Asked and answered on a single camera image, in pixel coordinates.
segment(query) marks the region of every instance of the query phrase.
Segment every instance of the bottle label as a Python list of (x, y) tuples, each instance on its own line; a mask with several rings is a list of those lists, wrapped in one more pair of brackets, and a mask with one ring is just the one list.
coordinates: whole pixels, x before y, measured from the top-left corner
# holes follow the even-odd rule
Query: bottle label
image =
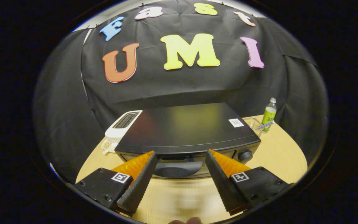
[[(269, 112), (269, 111), (265, 110), (264, 115), (263, 115), (262, 124), (266, 124), (266, 123), (273, 121), (275, 116), (276, 116), (276, 112)], [(263, 132), (267, 132), (269, 130), (270, 126), (265, 127), (263, 129)]]

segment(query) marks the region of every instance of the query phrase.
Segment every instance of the pink letter i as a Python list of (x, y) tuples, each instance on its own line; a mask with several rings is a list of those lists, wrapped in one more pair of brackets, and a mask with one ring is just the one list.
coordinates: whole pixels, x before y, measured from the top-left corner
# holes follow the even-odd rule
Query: pink letter i
[(248, 53), (250, 55), (250, 60), (248, 61), (248, 65), (254, 68), (263, 68), (264, 64), (260, 60), (258, 48), (256, 47), (256, 44), (258, 42), (248, 37), (240, 37), (240, 39), (244, 41), (244, 43), (246, 43)]

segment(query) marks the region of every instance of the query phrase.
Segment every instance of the toaster oven knob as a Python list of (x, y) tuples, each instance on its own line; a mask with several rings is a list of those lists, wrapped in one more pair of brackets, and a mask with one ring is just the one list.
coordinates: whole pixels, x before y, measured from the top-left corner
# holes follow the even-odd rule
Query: toaster oven knob
[(247, 163), (250, 159), (252, 159), (252, 152), (246, 151), (242, 152), (238, 155), (238, 160), (240, 160), (241, 163)]

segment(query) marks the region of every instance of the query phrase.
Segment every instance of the finger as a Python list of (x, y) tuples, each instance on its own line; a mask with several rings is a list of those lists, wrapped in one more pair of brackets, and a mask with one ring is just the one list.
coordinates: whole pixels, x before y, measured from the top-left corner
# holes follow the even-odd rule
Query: finger
[(200, 217), (192, 217), (187, 220), (186, 224), (203, 224)]
[(171, 222), (168, 223), (168, 224), (186, 224), (186, 223), (184, 223), (184, 222), (182, 222), (182, 221), (179, 221), (179, 220), (173, 220), (173, 221), (171, 221)]

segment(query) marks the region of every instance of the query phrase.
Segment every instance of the blue letter e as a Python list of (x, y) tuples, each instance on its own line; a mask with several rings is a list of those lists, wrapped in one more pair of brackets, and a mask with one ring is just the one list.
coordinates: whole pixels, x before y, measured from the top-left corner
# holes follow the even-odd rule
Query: blue letter e
[(119, 31), (121, 31), (121, 28), (116, 29), (117, 27), (120, 27), (122, 25), (122, 22), (119, 20), (122, 20), (124, 17), (120, 16), (116, 18), (114, 21), (109, 23), (107, 26), (105, 26), (103, 29), (100, 30), (99, 33), (103, 32), (106, 35), (106, 41), (110, 40), (112, 37), (114, 37)]

